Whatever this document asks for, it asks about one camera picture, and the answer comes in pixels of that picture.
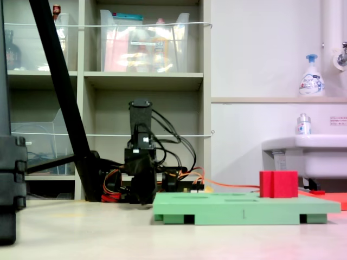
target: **white sink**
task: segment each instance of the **white sink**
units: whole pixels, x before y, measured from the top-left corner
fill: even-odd
[[[265,170],[295,170],[304,178],[347,178],[347,135],[294,135],[265,141],[262,150],[275,154],[276,160],[269,168],[264,158]]]

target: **faucet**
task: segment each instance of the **faucet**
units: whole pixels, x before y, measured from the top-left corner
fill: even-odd
[[[340,66],[345,67],[345,66],[347,66],[347,42],[343,42],[342,47],[343,47],[344,53],[338,55],[337,63]]]

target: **floor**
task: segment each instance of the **floor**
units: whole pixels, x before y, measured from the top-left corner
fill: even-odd
[[[194,226],[153,223],[147,207],[28,201],[1,260],[347,259],[347,212],[328,224]]]

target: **soap dispenser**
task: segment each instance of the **soap dispenser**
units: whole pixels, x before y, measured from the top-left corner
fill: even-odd
[[[325,85],[322,75],[318,72],[314,60],[318,56],[310,54],[306,56],[309,60],[309,67],[305,72],[299,88],[299,97],[325,96]]]

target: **green board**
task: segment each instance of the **green board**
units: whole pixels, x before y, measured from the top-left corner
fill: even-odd
[[[257,192],[158,193],[154,219],[164,224],[297,225],[326,223],[327,213],[339,213],[340,203],[307,196],[260,198]]]

